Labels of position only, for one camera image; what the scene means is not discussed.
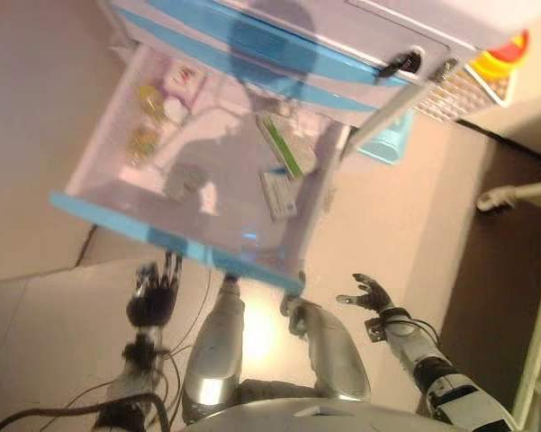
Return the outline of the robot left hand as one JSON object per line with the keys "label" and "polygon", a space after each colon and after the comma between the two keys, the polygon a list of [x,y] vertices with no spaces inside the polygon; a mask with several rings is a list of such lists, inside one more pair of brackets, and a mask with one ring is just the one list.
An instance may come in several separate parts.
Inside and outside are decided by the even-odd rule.
{"label": "robot left hand", "polygon": [[133,327],[166,326],[176,306],[182,263],[182,257],[167,250],[162,270],[156,261],[137,269],[134,293],[126,308]]}

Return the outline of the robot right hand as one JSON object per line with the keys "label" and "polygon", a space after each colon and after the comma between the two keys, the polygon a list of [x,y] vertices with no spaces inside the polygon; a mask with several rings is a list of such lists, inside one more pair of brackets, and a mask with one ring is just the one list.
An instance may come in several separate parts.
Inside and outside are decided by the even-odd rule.
{"label": "robot right hand", "polygon": [[360,295],[337,295],[337,302],[354,305],[378,314],[394,307],[388,292],[373,277],[367,274],[352,274],[352,276],[363,293]]}

